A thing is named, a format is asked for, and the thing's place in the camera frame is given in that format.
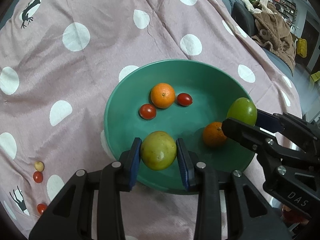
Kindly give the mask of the right hand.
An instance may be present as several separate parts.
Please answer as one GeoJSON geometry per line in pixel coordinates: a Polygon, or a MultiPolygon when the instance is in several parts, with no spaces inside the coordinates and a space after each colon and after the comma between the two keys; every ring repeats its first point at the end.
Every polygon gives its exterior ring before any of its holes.
{"type": "Polygon", "coordinates": [[[308,224],[309,220],[304,218],[298,211],[289,208],[286,205],[282,205],[282,217],[283,221],[287,224],[308,224]]]}

